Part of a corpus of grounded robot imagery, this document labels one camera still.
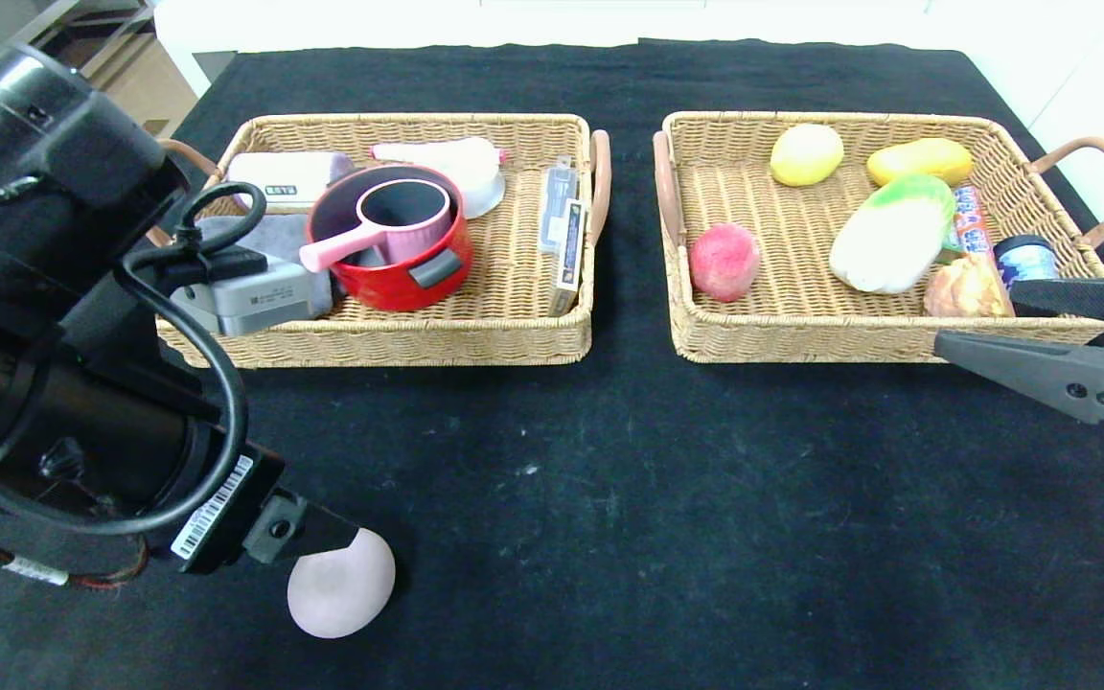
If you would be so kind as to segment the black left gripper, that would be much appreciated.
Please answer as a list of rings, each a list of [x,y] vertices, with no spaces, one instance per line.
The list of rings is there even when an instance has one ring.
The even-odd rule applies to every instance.
[[[87,537],[139,538],[180,572],[206,575],[242,553],[262,564],[329,553],[360,530],[276,488],[282,460],[254,443],[219,469],[226,427],[197,390],[170,396],[53,363],[34,406],[34,501]]]

